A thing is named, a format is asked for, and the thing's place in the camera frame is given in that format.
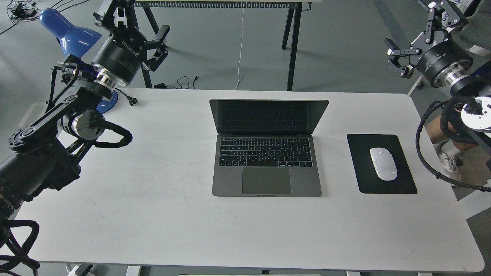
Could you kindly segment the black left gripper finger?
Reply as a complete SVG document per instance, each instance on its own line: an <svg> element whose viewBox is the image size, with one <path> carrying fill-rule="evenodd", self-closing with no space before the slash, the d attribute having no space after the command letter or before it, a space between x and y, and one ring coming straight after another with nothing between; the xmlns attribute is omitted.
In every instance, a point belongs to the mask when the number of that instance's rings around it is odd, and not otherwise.
<svg viewBox="0 0 491 276"><path fill-rule="evenodd" d="M147 71L155 72L168 56L167 45L165 43L166 36L170 31L170 26L162 25L155 34L153 41L147 41L144 49L155 49L155 53L151 58L144 61L143 66Z"/></svg>
<svg viewBox="0 0 491 276"><path fill-rule="evenodd" d="M104 0L98 11L93 13L94 24L109 32L124 37L135 35L134 15L131 10L134 0Z"/></svg>

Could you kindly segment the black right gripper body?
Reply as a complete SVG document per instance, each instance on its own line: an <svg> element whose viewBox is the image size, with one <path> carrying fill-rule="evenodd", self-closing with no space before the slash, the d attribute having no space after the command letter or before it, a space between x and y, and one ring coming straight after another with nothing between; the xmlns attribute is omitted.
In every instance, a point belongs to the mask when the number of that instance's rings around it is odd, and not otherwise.
<svg viewBox="0 0 491 276"><path fill-rule="evenodd" d="M448 39L426 51L416 63L416 69L431 87L451 88L457 82L469 77L473 58L457 43Z"/></svg>

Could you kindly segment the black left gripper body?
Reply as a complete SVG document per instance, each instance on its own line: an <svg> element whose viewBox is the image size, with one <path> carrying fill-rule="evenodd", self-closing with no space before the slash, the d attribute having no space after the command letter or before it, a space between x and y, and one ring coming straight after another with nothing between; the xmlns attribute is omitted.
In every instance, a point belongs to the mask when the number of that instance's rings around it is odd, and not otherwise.
<svg viewBox="0 0 491 276"><path fill-rule="evenodd" d="M112 34L93 58L93 67L109 70L120 85L128 86L141 67L142 57L146 57L142 53L145 43L142 34Z"/></svg>

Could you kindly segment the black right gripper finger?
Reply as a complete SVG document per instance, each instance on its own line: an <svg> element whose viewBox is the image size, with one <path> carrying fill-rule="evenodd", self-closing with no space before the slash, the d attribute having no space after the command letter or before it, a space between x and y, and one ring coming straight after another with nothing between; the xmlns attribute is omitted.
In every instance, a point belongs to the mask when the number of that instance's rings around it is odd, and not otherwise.
<svg viewBox="0 0 491 276"><path fill-rule="evenodd" d="M388 60L386 65L398 76L409 79L414 72L414 66L401 65L399 59L411 58L412 56L419 56L422 54L422 49L410 48L400 49L392 39L386 38L385 44L388 46Z"/></svg>
<svg viewBox="0 0 491 276"><path fill-rule="evenodd" d="M459 7L450 0L439 0L425 4L419 0L418 4L427 12L428 20L423 31L425 44L431 44L435 41L435 32L437 30L448 30L468 24L468 19Z"/></svg>

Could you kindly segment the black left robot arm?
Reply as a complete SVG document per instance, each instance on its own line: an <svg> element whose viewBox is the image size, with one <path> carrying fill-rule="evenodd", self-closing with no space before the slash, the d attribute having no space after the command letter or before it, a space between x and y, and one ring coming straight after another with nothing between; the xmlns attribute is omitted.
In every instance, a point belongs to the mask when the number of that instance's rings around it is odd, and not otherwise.
<svg viewBox="0 0 491 276"><path fill-rule="evenodd" d="M141 70L155 71L167 57L165 37L170 27L156 26L147 40L137 26L134 8L149 13L145 0L105 0L94 23L109 32L109 38L94 60L81 58L101 35L74 26L56 9L45 9L39 21L56 37L65 60L52 68L51 91L44 115L20 129L8 140L12 155L1 163L1 246L11 255L1 255L1 273L26 265L37 276L39 262L29 257L39 234L33 220L12 220L24 202L46 189L61 190L80 177L79 163L95 148L121 148L133 139L125 128L105 120L97 110L110 101L118 86L128 86Z"/></svg>

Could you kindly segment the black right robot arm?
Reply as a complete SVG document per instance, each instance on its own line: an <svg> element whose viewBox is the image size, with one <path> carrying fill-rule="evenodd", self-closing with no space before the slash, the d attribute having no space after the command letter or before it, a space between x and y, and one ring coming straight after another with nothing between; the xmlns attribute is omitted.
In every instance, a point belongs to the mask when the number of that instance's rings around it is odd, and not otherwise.
<svg viewBox="0 0 491 276"><path fill-rule="evenodd" d="M439 0L419 5L428 19L422 33L407 49L399 48L391 39L386 65L398 75L409 79L417 70L430 86L449 89L450 99L434 101L425 111L416 130L415 146L423 166L437 179L447 183L489 192L490 188L456 181L431 167L420 150L420 134L428 116L442 109L440 128L448 138L459 143L473 143L490 152L490 82L472 76L468 69L473 64L471 56L453 41L449 29L464 26L468 19L454 2Z"/></svg>

